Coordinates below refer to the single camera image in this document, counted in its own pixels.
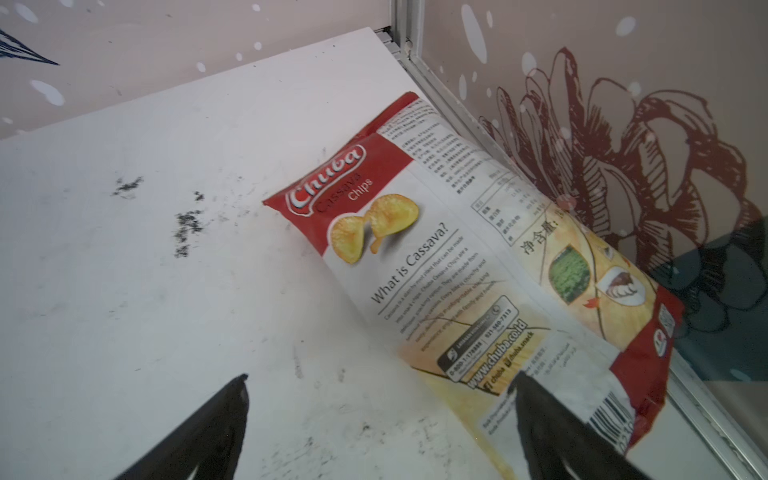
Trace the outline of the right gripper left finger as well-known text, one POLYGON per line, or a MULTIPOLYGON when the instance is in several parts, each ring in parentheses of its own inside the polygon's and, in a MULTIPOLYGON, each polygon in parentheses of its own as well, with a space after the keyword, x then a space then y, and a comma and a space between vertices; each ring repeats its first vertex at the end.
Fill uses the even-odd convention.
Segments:
POLYGON ((120 479, 232 479, 242 452, 249 411, 242 374, 228 382, 120 479))

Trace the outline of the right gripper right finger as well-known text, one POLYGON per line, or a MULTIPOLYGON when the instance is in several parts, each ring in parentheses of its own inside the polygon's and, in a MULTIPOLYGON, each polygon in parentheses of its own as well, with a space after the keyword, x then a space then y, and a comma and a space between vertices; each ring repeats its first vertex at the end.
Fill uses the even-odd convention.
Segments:
POLYGON ((514 394, 517 430, 532 479, 647 477, 527 374, 515 377, 514 394))

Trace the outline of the snack package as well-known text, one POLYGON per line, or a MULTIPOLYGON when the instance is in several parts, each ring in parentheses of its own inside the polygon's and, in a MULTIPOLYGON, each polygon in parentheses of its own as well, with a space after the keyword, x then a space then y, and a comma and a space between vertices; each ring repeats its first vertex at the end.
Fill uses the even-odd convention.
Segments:
POLYGON ((536 380, 617 451, 662 410, 682 305, 406 93, 267 200, 507 479, 536 380))

